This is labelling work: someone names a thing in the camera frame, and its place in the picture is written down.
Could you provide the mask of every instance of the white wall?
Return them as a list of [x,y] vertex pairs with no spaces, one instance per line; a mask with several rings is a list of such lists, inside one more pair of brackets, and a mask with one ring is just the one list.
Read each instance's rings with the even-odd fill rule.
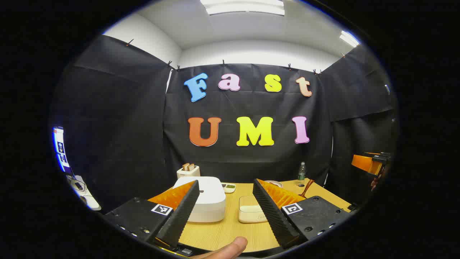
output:
[[183,50],[181,68],[230,63],[280,65],[319,73],[340,57],[310,47],[281,41],[221,41]]
[[171,65],[174,67],[177,66],[182,52],[179,45],[166,33],[136,13],[114,24],[104,32],[104,35],[125,42],[134,39],[131,45],[154,55],[166,63],[171,60]]

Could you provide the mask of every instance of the desk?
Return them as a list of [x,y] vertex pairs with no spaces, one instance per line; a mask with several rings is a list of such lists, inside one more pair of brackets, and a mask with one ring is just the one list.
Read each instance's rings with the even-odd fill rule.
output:
[[[304,187],[299,187],[293,181],[284,181],[283,188],[301,194]],[[247,246],[244,252],[253,252],[278,247],[273,232],[268,222],[260,223],[240,223],[238,221],[238,206],[241,196],[253,195],[252,183],[235,183],[236,190],[231,194],[225,194],[225,218],[213,223],[193,223],[187,222],[179,242],[191,247],[205,250],[217,250],[229,243],[235,237],[243,236],[247,238]],[[337,207],[350,212],[350,203],[342,200],[333,193],[327,191],[316,183],[313,183],[307,190],[305,197],[321,196]]]

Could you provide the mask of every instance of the ceiling light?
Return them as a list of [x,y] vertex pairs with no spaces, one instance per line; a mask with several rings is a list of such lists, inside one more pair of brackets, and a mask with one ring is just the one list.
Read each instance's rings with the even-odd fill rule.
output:
[[353,47],[356,47],[359,45],[359,41],[357,41],[356,38],[353,37],[353,35],[351,35],[349,32],[346,32],[346,31],[342,31],[342,35],[340,35],[340,39],[352,45]]
[[201,0],[209,15],[225,12],[264,12],[284,16],[279,0]]

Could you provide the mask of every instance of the wooden table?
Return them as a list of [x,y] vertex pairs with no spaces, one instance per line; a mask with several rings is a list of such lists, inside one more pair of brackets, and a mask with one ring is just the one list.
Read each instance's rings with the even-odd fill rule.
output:
[[[295,182],[293,180],[281,183],[284,189],[301,194],[304,187],[297,186]],[[268,222],[240,223],[238,221],[239,198],[253,195],[253,184],[235,183],[235,185],[236,190],[233,193],[225,194],[225,218],[213,223],[187,222],[179,239],[180,243],[214,251],[231,243],[235,237],[243,236],[248,241],[244,252],[260,251],[279,246]],[[310,198],[315,195],[321,196],[346,212],[350,212],[348,210],[350,203],[313,183],[307,190],[305,197]]]

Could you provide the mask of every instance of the black fabric curtain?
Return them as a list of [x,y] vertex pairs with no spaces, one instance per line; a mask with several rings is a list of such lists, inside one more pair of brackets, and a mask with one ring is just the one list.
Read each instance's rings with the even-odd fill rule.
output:
[[50,123],[64,127],[69,164],[102,212],[174,183],[162,150],[169,72],[156,57],[105,35],[64,72]]
[[351,165],[353,155],[393,152],[397,138],[396,97],[379,61],[359,45],[319,76],[333,128],[333,154],[326,188],[361,205],[373,180]]
[[[206,96],[191,102],[191,94],[184,82],[206,73]],[[240,78],[238,91],[218,87],[221,76],[235,74]],[[278,75],[280,92],[268,92],[265,76]],[[312,96],[305,97],[296,79],[310,82]],[[264,180],[293,180],[300,162],[306,162],[307,177],[322,184],[331,158],[332,131],[325,93],[318,75],[272,65],[225,64],[196,66],[173,71],[166,94],[164,110],[165,154],[168,172],[175,172],[187,162],[200,166],[202,176],[214,176],[222,182],[252,182]],[[292,118],[306,117],[306,132],[310,142],[296,144],[296,127]],[[218,140],[209,147],[199,147],[189,139],[191,117],[201,117],[201,137],[210,135],[210,117],[219,117]],[[262,117],[273,118],[271,125],[273,146],[239,147],[238,117],[249,117],[257,126]]]

